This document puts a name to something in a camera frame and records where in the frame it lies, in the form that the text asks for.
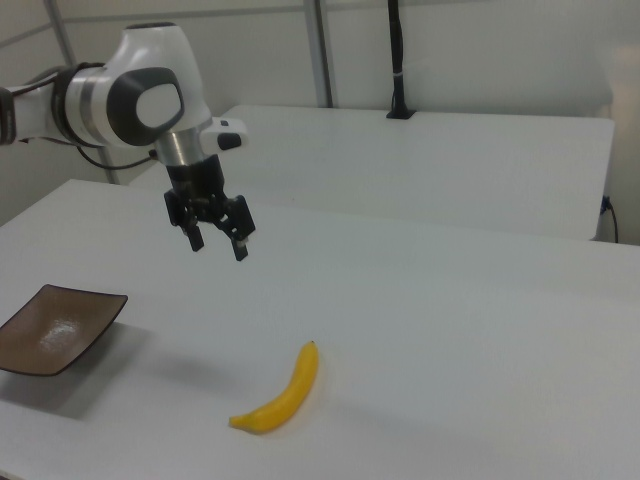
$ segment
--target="banana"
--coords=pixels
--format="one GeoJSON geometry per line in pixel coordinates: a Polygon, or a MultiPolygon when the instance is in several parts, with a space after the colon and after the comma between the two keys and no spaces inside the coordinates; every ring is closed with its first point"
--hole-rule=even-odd
{"type": "Polygon", "coordinates": [[[250,433],[265,433],[279,427],[296,413],[311,390],[317,372],[318,348],[314,342],[309,342],[300,349],[287,388],[254,411],[229,418],[229,426],[250,433]]]}

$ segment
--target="square plate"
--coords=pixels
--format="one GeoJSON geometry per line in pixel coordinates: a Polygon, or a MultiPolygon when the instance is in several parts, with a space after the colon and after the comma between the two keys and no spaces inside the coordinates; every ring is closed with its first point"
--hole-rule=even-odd
{"type": "Polygon", "coordinates": [[[58,375],[116,319],[128,297],[45,285],[0,327],[0,369],[58,375]]]}

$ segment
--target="power cord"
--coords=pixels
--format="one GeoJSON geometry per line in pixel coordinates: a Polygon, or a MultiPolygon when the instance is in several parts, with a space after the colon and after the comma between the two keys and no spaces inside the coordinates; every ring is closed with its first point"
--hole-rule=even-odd
{"type": "Polygon", "coordinates": [[[602,197],[602,204],[600,205],[600,215],[604,215],[607,210],[611,210],[611,216],[613,217],[613,229],[615,234],[616,243],[618,243],[618,220],[616,219],[616,211],[613,209],[611,200],[609,197],[602,197]]]}
{"type": "Polygon", "coordinates": [[[102,163],[96,162],[93,158],[87,155],[84,150],[82,150],[82,147],[76,147],[76,148],[80,152],[80,155],[82,155],[82,158],[84,158],[87,162],[89,162],[94,167],[102,168],[103,170],[127,170],[128,168],[134,168],[134,167],[137,167],[138,165],[142,165],[143,163],[147,163],[151,160],[155,160],[154,159],[155,151],[151,150],[150,152],[151,155],[148,156],[147,158],[143,158],[142,160],[138,160],[137,162],[129,163],[127,165],[118,165],[118,166],[112,167],[111,165],[104,165],[102,163]]]}

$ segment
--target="black pole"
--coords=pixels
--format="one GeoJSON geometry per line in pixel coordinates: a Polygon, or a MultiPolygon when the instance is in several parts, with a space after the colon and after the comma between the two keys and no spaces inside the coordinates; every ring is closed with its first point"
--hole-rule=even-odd
{"type": "Polygon", "coordinates": [[[389,33],[391,35],[391,61],[393,63],[393,100],[387,118],[407,120],[416,113],[409,110],[404,100],[404,78],[402,76],[402,26],[398,0],[389,0],[389,33]]]}

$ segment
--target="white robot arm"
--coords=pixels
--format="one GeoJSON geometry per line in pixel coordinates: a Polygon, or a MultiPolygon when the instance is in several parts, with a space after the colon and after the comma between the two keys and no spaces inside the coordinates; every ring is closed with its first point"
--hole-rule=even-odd
{"type": "Polygon", "coordinates": [[[151,146],[173,188],[169,218],[194,251],[204,245],[198,221],[231,239],[238,260],[254,230],[242,196],[227,198],[218,153],[246,143],[240,120],[213,118],[182,29],[133,25],[106,64],[55,68],[22,87],[0,88],[0,145],[34,137],[78,147],[151,146]]]}

